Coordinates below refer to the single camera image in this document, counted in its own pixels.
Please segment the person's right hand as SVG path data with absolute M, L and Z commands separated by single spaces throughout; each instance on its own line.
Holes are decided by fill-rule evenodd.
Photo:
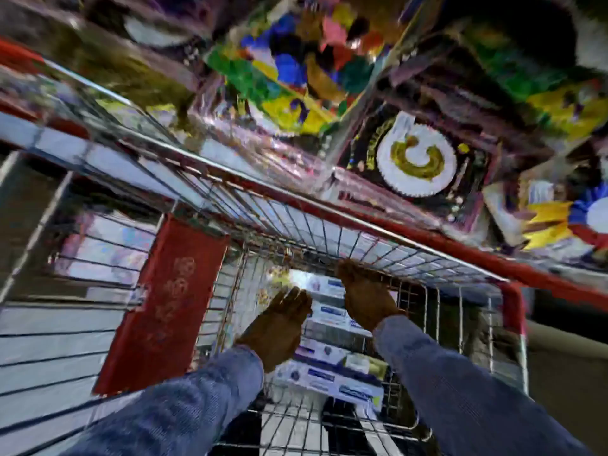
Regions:
M 381 283 L 373 278 L 371 272 L 366 271 L 370 279 Z M 344 295 L 344 304 L 349 316 L 370 332 L 373 332 L 387 317 L 403 314 L 391 297 L 387 286 L 381 284 L 383 285 L 381 292 L 345 292 Z

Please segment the yellow and blue packet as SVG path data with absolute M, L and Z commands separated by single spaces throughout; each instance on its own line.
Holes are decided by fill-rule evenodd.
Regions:
M 494 183 L 482 191 L 503 243 L 512 249 L 559 261 L 608 253 L 608 183 L 549 180 Z

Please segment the person's right forearm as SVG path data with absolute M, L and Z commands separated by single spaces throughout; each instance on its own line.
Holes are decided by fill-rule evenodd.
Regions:
M 401 314 L 373 331 L 423 422 L 449 456 L 594 456 L 546 410 Z

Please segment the person's left hand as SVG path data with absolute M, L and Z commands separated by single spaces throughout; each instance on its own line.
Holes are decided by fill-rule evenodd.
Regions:
M 268 314 L 266 308 L 240 335 L 235 345 L 253 351 L 261 361 L 264 372 L 270 373 L 293 357 L 300 344 L 304 322 Z

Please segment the red cart seat flap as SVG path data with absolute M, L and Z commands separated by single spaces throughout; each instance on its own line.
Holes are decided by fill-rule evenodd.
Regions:
M 92 393 L 146 389 L 188 371 L 228 235 L 195 229 L 168 215 L 136 289 L 141 304 L 123 317 Z

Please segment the green and yellow packets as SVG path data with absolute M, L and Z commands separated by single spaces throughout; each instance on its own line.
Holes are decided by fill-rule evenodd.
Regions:
M 568 140 L 608 123 L 608 78 L 588 68 L 554 67 L 519 48 L 503 31 L 470 23 L 460 42 L 524 117 Z

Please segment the person's left forearm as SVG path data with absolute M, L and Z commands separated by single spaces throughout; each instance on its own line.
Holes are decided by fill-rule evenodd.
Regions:
M 263 382 L 259 356 L 235 346 L 193 373 L 148 388 L 60 456 L 204 456 Z

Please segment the pile of colourful packets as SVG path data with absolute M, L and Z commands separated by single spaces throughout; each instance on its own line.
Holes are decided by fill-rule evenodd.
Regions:
M 400 0 L 280 0 L 214 46 L 207 65 L 289 136 L 317 136 L 360 100 L 404 29 Z

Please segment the black pack with white circle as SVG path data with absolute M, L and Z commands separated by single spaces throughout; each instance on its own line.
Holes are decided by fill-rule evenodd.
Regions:
M 334 171 L 338 199 L 467 233 L 482 212 L 481 191 L 500 155 L 374 99 Z

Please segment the white and blue box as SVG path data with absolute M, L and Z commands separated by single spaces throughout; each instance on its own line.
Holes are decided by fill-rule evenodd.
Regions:
M 373 336 L 370 331 L 354 321 L 344 308 L 326 305 L 313 300 L 311 309 L 312 313 L 308 316 L 308 321 L 368 338 Z
M 307 337 L 300 339 L 293 360 L 334 368 L 339 373 L 375 377 L 378 381 L 385 379 L 389 369 L 384 360 Z
M 368 406 L 375 412 L 380 412 L 384 404 L 384 387 L 380 380 L 341 367 L 288 360 L 276 368 L 274 379 L 277 383 L 296 385 L 351 404 Z
M 288 276 L 291 284 L 311 294 L 332 299 L 344 298 L 345 287 L 338 278 L 295 269 L 290 270 Z

